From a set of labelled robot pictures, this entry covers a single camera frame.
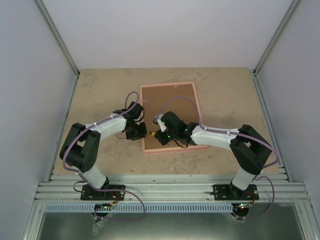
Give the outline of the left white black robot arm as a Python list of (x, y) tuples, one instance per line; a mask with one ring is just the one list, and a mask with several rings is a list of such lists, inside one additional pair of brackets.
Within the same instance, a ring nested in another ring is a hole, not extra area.
[(100, 171), (96, 161), (101, 141), (116, 134), (125, 133), (125, 139), (136, 141), (146, 137), (147, 128), (142, 121), (144, 108), (131, 102), (124, 109), (115, 110), (109, 117), (92, 124), (74, 123), (61, 147), (59, 157), (63, 167), (83, 179), (79, 190), (82, 201), (122, 201), (126, 187), (110, 184)]

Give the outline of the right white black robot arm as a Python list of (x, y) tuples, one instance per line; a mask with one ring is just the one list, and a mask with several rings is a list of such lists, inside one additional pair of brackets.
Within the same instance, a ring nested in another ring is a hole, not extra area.
[(175, 142), (179, 147), (208, 145), (231, 151), (239, 170), (229, 184), (215, 184), (211, 195), (216, 201), (254, 201), (259, 199), (253, 180), (263, 170), (272, 153), (269, 143), (250, 125), (239, 129), (203, 126), (198, 122), (184, 123), (169, 111), (158, 114), (154, 124), (159, 130), (152, 135), (165, 146)]

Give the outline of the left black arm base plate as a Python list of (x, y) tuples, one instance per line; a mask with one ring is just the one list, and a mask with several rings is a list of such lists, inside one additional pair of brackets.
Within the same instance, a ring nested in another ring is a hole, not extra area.
[(98, 191), (91, 188), (88, 184), (82, 186), (80, 199), (82, 201), (123, 201), (126, 189), (125, 185), (110, 184), (109, 190), (112, 191)]

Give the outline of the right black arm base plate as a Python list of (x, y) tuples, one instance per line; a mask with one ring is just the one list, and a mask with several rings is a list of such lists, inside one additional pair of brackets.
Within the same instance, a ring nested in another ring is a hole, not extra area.
[(216, 201), (253, 201), (260, 199), (255, 184), (249, 184), (245, 190), (240, 190), (232, 184), (214, 184), (210, 195), (213, 195)]

